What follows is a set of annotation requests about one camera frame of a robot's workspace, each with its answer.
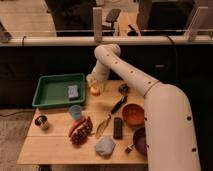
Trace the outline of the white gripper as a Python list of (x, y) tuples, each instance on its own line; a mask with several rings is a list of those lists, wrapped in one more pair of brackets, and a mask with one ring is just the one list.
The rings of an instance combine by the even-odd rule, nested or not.
[[(103, 93), (104, 92), (104, 88), (105, 88), (105, 81), (108, 79), (108, 72), (105, 70), (97, 70), (96, 68), (94, 68), (91, 72), (92, 76), (94, 77), (95, 80), (97, 80), (99, 83), (99, 88), (100, 88), (100, 92)], [(90, 88), (90, 91), (93, 90), (93, 85), (94, 85), (94, 81), (90, 80), (88, 81), (88, 86)]]

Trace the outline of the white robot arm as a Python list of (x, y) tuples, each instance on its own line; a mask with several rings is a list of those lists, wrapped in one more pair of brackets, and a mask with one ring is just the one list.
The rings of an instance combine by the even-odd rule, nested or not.
[(114, 71), (144, 97), (149, 171), (201, 171), (193, 115), (186, 94), (123, 61), (120, 54), (117, 44), (97, 46), (92, 76), (102, 82)]

